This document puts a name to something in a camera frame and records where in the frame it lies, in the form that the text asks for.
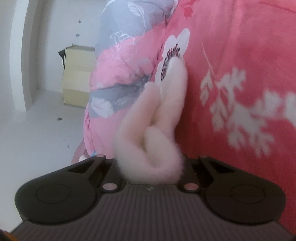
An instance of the red leaf print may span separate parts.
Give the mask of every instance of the red leaf print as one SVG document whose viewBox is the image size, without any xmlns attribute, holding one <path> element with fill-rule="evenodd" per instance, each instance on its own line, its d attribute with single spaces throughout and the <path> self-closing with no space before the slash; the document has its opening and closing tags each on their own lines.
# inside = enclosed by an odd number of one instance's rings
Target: red leaf print
<svg viewBox="0 0 296 241">
<path fill-rule="evenodd" d="M 190 18 L 192 15 L 193 11 L 191 7 L 186 7 L 184 8 L 184 16 L 187 18 Z"/>
<path fill-rule="evenodd" d="M 192 6 L 194 3 L 196 2 L 196 0 L 190 0 L 188 3 L 186 3 L 185 5 L 190 5 Z"/>
</svg>

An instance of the white floor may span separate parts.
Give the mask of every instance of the white floor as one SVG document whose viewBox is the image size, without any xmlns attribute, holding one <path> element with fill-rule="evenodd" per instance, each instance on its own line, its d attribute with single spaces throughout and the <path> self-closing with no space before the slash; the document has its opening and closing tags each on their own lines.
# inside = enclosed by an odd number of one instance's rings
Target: white floor
<svg viewBox="0 0 296 241">
<path fill-rule="evenodd" d="M 63 105 L 61 93 L 38 91 L 34 105 L 1 130 L 0 229 L 11 231 L 21 222 L 14 195 L 22 184 L 70 165 L 83 117 L 83 108 Z"/>
</svg>

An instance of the ribbed black surface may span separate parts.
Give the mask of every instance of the ribbed black surface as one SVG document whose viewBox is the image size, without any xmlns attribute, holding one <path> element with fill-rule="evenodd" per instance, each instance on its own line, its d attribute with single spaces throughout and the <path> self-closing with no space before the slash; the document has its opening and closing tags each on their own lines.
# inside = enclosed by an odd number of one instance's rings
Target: ribbed black surface
<svg viewBox="0 0 296 241">
<path fill-rule="evenodd" d="M 275 222 L 242 226 L 216 217 L 196 194 L 174 185 L 151 189 L 126 185 L 105 194 L 86 216 L 59 226 L 24 222 L 13 235 L 19 241 L 290 241 Z"/>
</svg>

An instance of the gray fabric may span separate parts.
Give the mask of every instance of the gray fabric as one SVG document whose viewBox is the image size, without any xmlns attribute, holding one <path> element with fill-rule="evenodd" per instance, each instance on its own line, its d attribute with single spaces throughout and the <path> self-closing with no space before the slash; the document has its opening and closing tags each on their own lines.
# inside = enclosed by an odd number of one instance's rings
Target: gray fabric
<svg viewBox="0 0 296 241">
<path fill-rule="evenodd" d="M 111 0 L 101 15 L 96 55 L 122 41 L 143 35 L 167 21 L 175 9 L 174 0 Z"/>
<path fill-rule="evenodd" d="M 150 81 L 150 76 L 144 76 L 130 85 L 116 84 L 91 92 L 89 97 L 90 117 L 108 118 L 113 113 L 130 107 L 148 81 Z"/>
</svg>

